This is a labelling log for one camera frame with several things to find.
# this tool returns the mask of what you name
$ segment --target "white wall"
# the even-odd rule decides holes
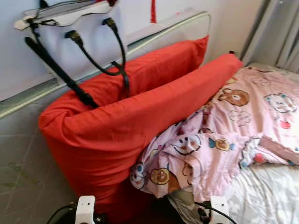
[[[212,15],[211,40],[205,61],[229,50],[241,52],[263,0],[159,0],[157,20],[161,21],[188,7],[208,11]],[[120,0],[130,34],[150,25],[151,0]],[[17,31],[13,24],[22,11],[38,7],[38,0],[0,1],[0,99],[21,92],[52,78],[41,60],[25,45],[28,32]]]

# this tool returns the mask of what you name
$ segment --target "curtain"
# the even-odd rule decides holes
[[[267,1],[242,60],[299,73],[299,0]]]

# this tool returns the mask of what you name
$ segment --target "red pillow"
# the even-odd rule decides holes
[[[148,202],[149,195],[124,181],[143,148],[157,133],[200,108],[242,66],[236,57],[226,55],[187,75],[177,73],[198,64],[194,62],[198,51],[190,47],[197,43],[183,45],[193,50],[180,50],[178,44],[173,45],[177,51],[167,47],[171,62],[159,50],[160,57],[151,53],[150,58],[134,60],[142,62],[139,68],[128,63],[128,70],[131,65],[135,71],[129,73],[133,97],[86,111],[70,92],[41,114],[40,128],[71,186],[78,195],[95,195],[96,211],[107,213],[112,223],[132,217]],[[192,62],[181,63],[185,57]],[[163,66],[156,66],[160,61]],[[98,89],[102,77],[82,85],[97,103],[104,99]],[[117,100],[119,95],[110,94],[106,94],[110,101]]]

